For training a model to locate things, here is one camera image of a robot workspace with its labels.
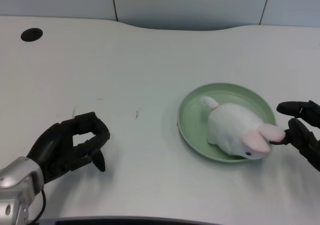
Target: white plush rabbit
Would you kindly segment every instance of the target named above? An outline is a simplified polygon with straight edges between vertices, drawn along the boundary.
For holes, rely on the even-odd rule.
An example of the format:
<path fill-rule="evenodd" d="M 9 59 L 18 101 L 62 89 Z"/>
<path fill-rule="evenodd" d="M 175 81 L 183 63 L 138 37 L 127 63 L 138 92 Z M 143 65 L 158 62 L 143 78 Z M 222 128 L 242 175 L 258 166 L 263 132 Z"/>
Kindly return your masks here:
<path fill-rule="evenodd" d="M 219 105 L 213 98 L 201 97 L 201 103 L 212 111 L 208 117 L 208 142 L 218 145 L 229 155 L 261 159 L 270 152 L 267 141 L 281 141 L 285 132 L 265 124 L 254 112 L 234 104 Z"/>

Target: white table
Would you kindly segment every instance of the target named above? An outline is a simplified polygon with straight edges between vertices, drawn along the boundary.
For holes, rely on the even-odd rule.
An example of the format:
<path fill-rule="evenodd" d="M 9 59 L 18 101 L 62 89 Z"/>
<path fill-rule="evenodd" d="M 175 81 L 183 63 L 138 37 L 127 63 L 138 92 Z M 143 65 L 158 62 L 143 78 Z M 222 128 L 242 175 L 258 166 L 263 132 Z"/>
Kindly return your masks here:
<path fill-rule="evenodd" d="M 33 27 L 43 37 L 23 42 L 21 33 Z M 111 132 L 103 147 L 107 172 L 91 164 L 47 184 L 42 218 L 319 223 L 320 173 L 294 147 L 275 147 L 262 162 L 214 162 L 184 143 L 177 111 L 188 92 L 217 82 L 252 89 L 273 110 L 284 101 L 320 103 L 320 28 L 168 31 L 3 16 L 0 61 L 0 167 L 25 156 L 75 107 L 76 115 L 95 111 Z M 288 117 L 276 118 L 287 128 Z M 41 205 L 38 195 L 31 218 Z"/>

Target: pink inner ear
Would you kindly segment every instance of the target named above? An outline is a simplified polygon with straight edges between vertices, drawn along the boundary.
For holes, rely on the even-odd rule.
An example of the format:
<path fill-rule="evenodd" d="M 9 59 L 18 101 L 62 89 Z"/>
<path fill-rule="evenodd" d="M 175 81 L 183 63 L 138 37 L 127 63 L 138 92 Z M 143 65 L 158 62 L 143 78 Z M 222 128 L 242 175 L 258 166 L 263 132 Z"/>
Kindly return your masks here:
<path fill-rule="evenodd" d="M 261 135 L 268 141 L 280 142 L 286 135 L 284 130 L 271 124 L 263 124 L 258 128 L 258 130 Z"/>
<path fill-rule="evenodd" d="M 257 130 L 247 132 L 243 138 L 243 143 L 257 153 L 267 154 L 270 152 L 270 146 L 264 140 Z"/>

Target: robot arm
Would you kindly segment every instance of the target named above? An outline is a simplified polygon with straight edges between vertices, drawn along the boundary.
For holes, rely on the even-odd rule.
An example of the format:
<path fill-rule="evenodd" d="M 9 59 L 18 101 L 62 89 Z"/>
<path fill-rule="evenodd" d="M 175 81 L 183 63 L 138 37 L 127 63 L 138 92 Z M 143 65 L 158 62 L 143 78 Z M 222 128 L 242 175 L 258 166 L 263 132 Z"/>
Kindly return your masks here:
<path fill-rule="evenodd" d="M 95 136 L 73 145 L 73 136 L 92 132 Z M 105 171 L 101 147 L 110 139 L 106 125 L 94 112 L 56 123 L 35 142 L 26 157 L 19 157 L 0 170 L 0 224 L 26 225 L 28 208 L 35 196 L 42 192 L 43 209 L 30 224 L 35 224 L 46 205 L 44 185 L 68 171 L 91 162 Z"/>
<path fill-rule="evenodd" d="M 320 106 L 313 101 L 287 101 L 280 103 L 276 110 L 279 113 L 293 116 L 288 122 L 289 129 L 280 142 L 271 141 L 273 145 L 292 144 L 308 162 L 320 172 L 320 143 L 313 132 L 298 120 L 301 118 L 311 126 L 320 129 Z"/>

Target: white wall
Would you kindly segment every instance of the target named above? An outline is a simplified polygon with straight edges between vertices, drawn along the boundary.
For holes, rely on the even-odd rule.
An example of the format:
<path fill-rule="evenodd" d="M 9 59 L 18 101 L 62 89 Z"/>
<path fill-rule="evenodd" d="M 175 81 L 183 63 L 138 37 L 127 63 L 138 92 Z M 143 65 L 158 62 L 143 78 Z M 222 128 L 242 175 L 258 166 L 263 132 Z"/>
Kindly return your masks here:
<path fill-rule="evenodd" d="M 261 18 L 320 27 L 320 0 L 115 0 L 115 7 L 120 22 L 153 29 L 216 30 Z M 1 15 L 116 20 L 113 0 L 0 0 Z"/>
<path fill-rule="evenodd" d="M 0 15 L 116 19 L 113 0 L 0 0 Z"/>
<path fill-rule="evenodd" d="M 261 24 L 320 27 L 320 0 L 268 0 Z"/>
<path fill-rule="evenodd" d="M 119 22 L 178 30 L 259 24 L 265 3 L 266 0 L 115 0 Z"/>

